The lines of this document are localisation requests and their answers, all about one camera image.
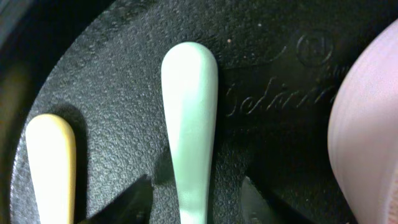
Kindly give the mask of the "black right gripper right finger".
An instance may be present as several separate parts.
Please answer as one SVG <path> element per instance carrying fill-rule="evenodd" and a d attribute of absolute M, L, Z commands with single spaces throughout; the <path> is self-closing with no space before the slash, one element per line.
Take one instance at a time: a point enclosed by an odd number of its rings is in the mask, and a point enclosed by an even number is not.
<path fill-rule="evenodd" d="M 247 224 L 313 224 L 269 189 L 261 192 L 248 176 L 241 184 L 241 211 Z"/>

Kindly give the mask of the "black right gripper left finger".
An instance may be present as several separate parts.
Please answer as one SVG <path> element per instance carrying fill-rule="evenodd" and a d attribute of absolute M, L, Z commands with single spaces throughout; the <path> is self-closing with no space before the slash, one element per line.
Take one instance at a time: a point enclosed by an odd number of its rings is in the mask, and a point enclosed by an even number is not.
<path fill-rule="evenodd" d="M 153 204 L 152 179 L 144 174 L 96 215 L 78 224 L 145 224 Z"/>

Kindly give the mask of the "mint green plastic knife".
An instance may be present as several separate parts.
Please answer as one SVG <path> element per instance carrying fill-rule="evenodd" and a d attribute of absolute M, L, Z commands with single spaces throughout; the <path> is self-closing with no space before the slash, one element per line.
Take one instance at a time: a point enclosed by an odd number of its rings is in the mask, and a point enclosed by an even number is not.
<path fill-rule="evenodd" d="M 161 85 L 180 221 L 205 224 L 218 104 L 215 57 L 196 42 L 172 47 Z"/>

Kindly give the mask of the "round black tray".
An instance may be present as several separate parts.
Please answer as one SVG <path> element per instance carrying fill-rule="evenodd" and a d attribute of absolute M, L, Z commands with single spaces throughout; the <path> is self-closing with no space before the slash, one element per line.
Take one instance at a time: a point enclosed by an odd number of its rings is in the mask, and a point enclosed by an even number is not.
<path fill-rule="evenodd" d="M 354 223 L 330 167 L 337 91 L 397 19 L 396 1 L 2 1 L 1 222 L 38 223 L 25 127 L 53 113 L 77 145 L 75 222 L 178 223 L 160 68 L 174 45 L 214 54 L 219 100 L 209 223 L 247 223 L 246 179 L 286 223 Z"/>

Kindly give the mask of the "yellow plastic knife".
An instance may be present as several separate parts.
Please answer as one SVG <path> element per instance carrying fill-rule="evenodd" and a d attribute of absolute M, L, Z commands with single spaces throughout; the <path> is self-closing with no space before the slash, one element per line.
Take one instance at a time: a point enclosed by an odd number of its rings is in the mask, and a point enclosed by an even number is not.
<path fill-rule="evenodd" d="M 72 127 L 54 114 L 34 117 L 25 141 L 41 223 L 73 223 L 76 142 Z"/>

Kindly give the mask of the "pink bowl with grains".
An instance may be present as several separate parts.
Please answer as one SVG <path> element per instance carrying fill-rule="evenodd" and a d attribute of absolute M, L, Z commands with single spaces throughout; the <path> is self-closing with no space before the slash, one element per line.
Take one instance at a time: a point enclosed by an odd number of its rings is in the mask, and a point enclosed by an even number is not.
<path fill-rule="evenodd" d="M 358 223 L 397 223 L 397 22 L 359 56 L 334 100 L 331 168 Z"/>

